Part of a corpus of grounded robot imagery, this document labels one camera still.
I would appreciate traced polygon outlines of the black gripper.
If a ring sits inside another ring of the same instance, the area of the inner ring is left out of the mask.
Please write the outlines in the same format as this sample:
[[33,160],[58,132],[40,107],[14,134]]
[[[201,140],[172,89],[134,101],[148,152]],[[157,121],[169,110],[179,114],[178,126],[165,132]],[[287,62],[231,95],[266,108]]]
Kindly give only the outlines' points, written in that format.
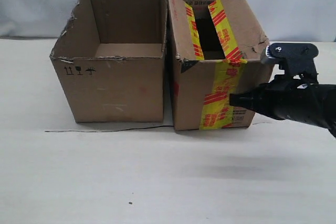
[[274,120],[291,120],[327,129],[335,136],[335,85],[319,84],[303,76],[273,81],[243,93],[229,95],[231,106]]

